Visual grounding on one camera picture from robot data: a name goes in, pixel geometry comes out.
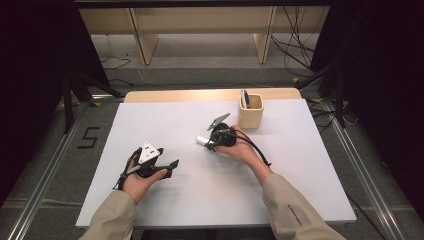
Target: person's left hand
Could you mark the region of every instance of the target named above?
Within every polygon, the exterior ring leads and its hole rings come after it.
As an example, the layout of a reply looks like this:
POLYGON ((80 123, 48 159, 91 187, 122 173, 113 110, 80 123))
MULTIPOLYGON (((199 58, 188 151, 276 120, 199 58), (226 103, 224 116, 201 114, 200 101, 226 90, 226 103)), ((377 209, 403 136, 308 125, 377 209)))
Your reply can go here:
MULTIPOLYGON (((130 160, 131 163, 128 169, 134 167, 134 158, 130 160)), ((150 186, 152 186, 153 183, 164 177, 167 171, 168 170, 166 169, 162 169, 149 178, 142 178, 138 176, 137 173, 130 174, 124 182, 122 191, 128 193, 137 204, 141 201, 141 199, 144 198, 144 196, 146 196, 146 193, 149 190, 150 186)))

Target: pen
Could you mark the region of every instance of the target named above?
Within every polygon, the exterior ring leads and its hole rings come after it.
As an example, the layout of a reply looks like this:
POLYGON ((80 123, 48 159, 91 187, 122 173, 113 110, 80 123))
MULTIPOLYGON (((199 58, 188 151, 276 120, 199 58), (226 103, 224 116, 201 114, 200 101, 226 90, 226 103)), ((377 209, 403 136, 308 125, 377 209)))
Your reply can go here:
POLYGON ((241 106, 242 108, 247 108, 247 104, 246 104, 246 95, 244 94, 245 90, 240 90, 240 95, 241 95, 241 106))
POLYGON ((244 90, 244 98, 246 100, 246 107, 250 108, 250 98, 249 98, 249 94, 247 94, 246 90, 244 90))

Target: white table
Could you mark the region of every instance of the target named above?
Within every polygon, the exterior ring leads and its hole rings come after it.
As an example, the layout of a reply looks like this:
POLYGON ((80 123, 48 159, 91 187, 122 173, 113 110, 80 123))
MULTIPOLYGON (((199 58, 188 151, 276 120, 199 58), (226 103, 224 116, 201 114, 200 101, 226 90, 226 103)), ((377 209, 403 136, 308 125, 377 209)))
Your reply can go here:
MULTIPOLYGON (((268 225, 262 190, 244 165, 196 144, 224 113, 237 123, 236 101, 123 103, 116 114, 77 221, 88 227, 112 191, 126 159, 149 141, 164 148, 158 166, 180 159, 171 179, 152 186, 134 225, 148 229, 268 225)), ((356 220, 309 109, 302 99, 265 100, 261 126, 246 133, 328 223, 356 220)))

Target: black cable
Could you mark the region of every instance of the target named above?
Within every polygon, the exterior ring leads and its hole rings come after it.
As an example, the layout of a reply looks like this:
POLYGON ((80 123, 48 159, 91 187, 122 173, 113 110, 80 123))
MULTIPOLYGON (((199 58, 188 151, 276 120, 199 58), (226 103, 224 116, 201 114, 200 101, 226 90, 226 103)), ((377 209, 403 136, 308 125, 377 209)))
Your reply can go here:
MULTIPOLYGON (((292 45, 292 44, 288 44, 285 42, 282 42, 280 40, 278 40, 273 34, 271 34, 271 38, 274 38, 273 40, 277 41, 279 44, 283 44, 283 45, 289 45, 290 47, 295 47, 295 48, 301 48, 300 46, 296 46, 296 45, 292 45)), ((314 52, 315 50, 312 48, 309 48, 307 46, 304 46, 304 49, 309 51, 309 52, 314 52)))
POLYGON ((319 135, 321 135, 325 129, 327 129, 329 126, 331 126, 331 124, 333 124, 333 119, 334 117, 330 117, 330 121, 328 121, 327 125, 324 126, 318 126, 318 127, 323 127, 323 129, 321 129, 321 131, 319 131, 319 135))
POLYGON ((120 81, 120 82, 126 83, 126 84, 128 84, 128 85, 130 85, 130 86, 132 86, 132 87, 134 87, 134 86, 135 86, 135 84, 134 84, 134 83, 130 83, 130 82, 127 82, 127 81, 122 80, 122 79, 119 79, 119 78, 109 79, 109 82, 112 82, 112 81, 120 81))
MULTIPOLYGON (((305 8, 305 11, 303 12, 303 15, 302 15, 302 20, 303 20, 303 17, 304 17, 304 15, 305 15, 305 12, 306 12, 306 10, 307 10, 308 8, 306 7, 305 8)), ((309 55, 308 55, 308 53, 306 52, 306 50, 305 50, 305 48, 304 48, 304 45, 302 44, 302 42, 300 41, 300 34, 299 34, 299 29, 300 29, 300 25, 301 25, 301 23, 302 22, 300 22, 299 23, 299 25, 297 26, 297 32, 296 32, 296 34, 297 34, 297 39, 298 39, 298 44, 299 44, 299 46, 301 46, 301 48, 300 48, 300 53, 302 54, 302 56, 303 56, 303 59, 305 60, 305 62, 307 62, 308 63, 308 65, 310 65, 311 64, 311 58, 309 57, 309 55)))
POLYGON ((309 37, 305 41, 303 41, 303 44, 306 44, 306 42, 316 33, 319 25, 321 24, 322 17, 324 17, 324 11, 325 11, 325 7, 322 8, 322 12, 321 12, 321 16, 320 16, 320 18, 318 20, 318 24, 315 26, 315 28, 312 31, 311 35, 309 35, 309 37))
POLYGON ((296 42, 298 43, 298 45, 301 47, 300 53, 302 54, 303 60, 305 61, 305 65, 306 65, 307 61, 306 61, 305 56, 304 56, 303 51, 302 51, 303 44, 300 41, 300 36, 299 36, 299 27, 300 26, 298 25, 298 21, 297 21, 298 18, 299 18, 299 7, 298 6, 295 7, 295 20, 296 21, 295 21, 294 25, 293 25, 288 13, 287 13, 286 7, 283 7, 283 9, 284 9, 284 12, 286 13, 287 19, 289 20, 289 23, 290 23, 290 27, 292 29, 290 41, 291 41, 292 38, 294 38, 296 40, 296 42))
MULTIPOLYGON (((293 33, 290 35, 289 44, 291 43, 292 39, 293 39, 293 33)), ((290 69, 289 68, 289 60, 290 59, 287 59, 287 54, 289 53, 289 46, 286 47, 285 52, 286 52, 286 55, 284 55, 284 64, 286 65, 287 69, 290 69)))
POLYGON ((319 117, 319 116, 322 116, 322 115, 333 115, 333 114, 336 114, 336 111, 324 111, 324 110, 321 110, 320 113, 317 113, 315 115, 312 115, 312 117, 313 118, 316 118, 316 117, 319 117))
POLYGON ((386 237, 384 237, 383 233, 378 229, 377 225, 372 221, 372 219, 368 216, 368 214, 365 213, 365 211, 359 206, 359 204, 352 198, 352 196, 349 195, 349 193, 346 193, 347 198, 358 208, 358 210, 364 215, 364 217, 368 220, 368 222, 371 224, 371 226, 377 231, 377 233, 380 235, 381 239, 386 240, 386 237))
POLYGON ((124 188, 124 182, 127 180, 128 174, 128 168, 130 166, 131 161, 133 160, 133 157, 135 156, 135 152, 131 155, 131 157, 128 159, 127 164, 125 165, 124 171, 119 175, 119 179, 116 182, 115 186, 112 188, 113 190, 121 190, 124 188))
MULTIPOLYGON (((293 56, 292 54, 290 54, 288 52, 288 47, 292 46, 290 43, 287 43, 287 48, 283 49, 280 45, 278 45, 277 40, 275 39, 275 37, 273 35, 271 35, 271 39, 273 40, 273 42, 275 43, 275 45, 277 46, 277 48, 283 52, 285 55, 288 55, 289 57, 291 57, 293 60, 295 60, 296 62, 298 62, 299 64, 301 64, 302 66, 304 66, 305 68, 310 70, 310 67, 308 65, 306 65, 305 63, 303 63, 302 61, 300 61, 299 59, 297 59, 295 56, 293 56)), ((288 62, 286 62, 286 60, 284 60, 285 63, 285 67, 288 68, 288 62)))
POLYGON ((114 68, 112 68, 112 69, 117 69, 117 68, 120 68, 120 67, 122 67, 122 66, 124 66, 124 65, 127 65, 128 63, 130 63, 131 62, 131 59, 129 59, 129 58, 119 58, 119 57, 107 57, 106 59, 104 59, 104 60, 101 60, 100 62, 106 62, 107 60, 109 60, 109 59, 111 59, 111 58, 115 58, 115 59, 118 59, 118 60, 122 60, 122 61, 127 61, 127 62, 125 62, 125 63, 123 63, 123 64, 121 64, 121 65, 119 65, 119 66, 117 66, 117 67, 114 67, 114 68))
POLYGON ((303 43, 301 43, 301 41, 300 41, 300 35, 299 35, 299 29, 300 29, 300 26, 302 25, 303 18, 305 17, 305 13, 306 13, 306 10, 307 10, 307 9, 308 9, 308 6, 306 6, 306 7, 305 7, 305 10, 303 11, 302 18, 301 18, 301 20, 300 20, 299 26, 297 27, 297 35, 298 35, 298 38, 299 38, 299 44, 302 46, 301 51, 303 50, 304 54, 306 55, 306 57, 307 57, 307 58, 308 58, 308 60, 309 60, 309 63, 311 63, 311 62, 312 62, 312 59, 309 57, 308 53, 307 53, 307 52, 306 52, 306 50, 305 50, 305 47, 306 47, 306 46, 305 46, 303 43))
POLYGON ((253 143, 252 142, 252 140, 250 140, 249 138, 245 138, 245 137, 240 137, 239 135, 237 135, 237 134, 231 134, 231 133, 226 133, 226 132, 220 132, 220 134, 222 134, 222 135, 226 135, 226 136, 231 136, 231 137, 236 137, 236 138, 239 138, 239 139, 241 139, 241 140, 243 140, 243 141, 245 141, 245 142, 247 142, 247 143, 249 143, 258 153, 259 153, 259 155, 261 156, 261 158, 262 158, 262 161, 269 167, 269 168, 271 168, 270 166, 271 166, 271 163, 268 163, 268 161, 266 160, 266 158, 265 158, 265 156, 263 155, 263 153, 261 152, 261 150, 256 146, 256 144, 255 143, 253 143))
POLYGON ((236 129, 234 129, 234 131, 236 131, 236 132, 238 132, 238 133, 242 134, 245 138, 247 138, 247 139, 249 139, 249 140, 250 140, 250 138, 249 138, 246 134, 244 134, 244 132, 242 132, 242 131, 240 131, 240 130, 236 130, 236 129))
POLYGON ((320 110, 320 109, 314 109, 314 108, 312 108, 313 106, 315 106, 315 105, 317 105, 318 103, 316 102, 316 103, 312 103, 312 105, 311 106, 309 106, 309 110, 320 110))

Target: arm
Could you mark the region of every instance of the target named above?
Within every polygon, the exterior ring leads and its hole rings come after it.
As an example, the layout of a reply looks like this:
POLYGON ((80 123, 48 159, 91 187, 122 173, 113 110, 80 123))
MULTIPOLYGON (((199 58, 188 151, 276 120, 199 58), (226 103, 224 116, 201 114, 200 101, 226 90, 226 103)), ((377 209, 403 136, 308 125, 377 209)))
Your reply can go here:
POLYGON ((237 139, 232 147, 215 149, 253 171, 263 188, 263 200, 277 239, 344 239, 324 222, 299 191, 282 176, 273 173, 248 143, 237 139))
POLYGON ((122 191, 113 191, 100 205, 91 219, 90 227, 80 239, 131 239, 138 202, 166 172, 166 169, 161 170, 149 178, 129 175, 122 191))

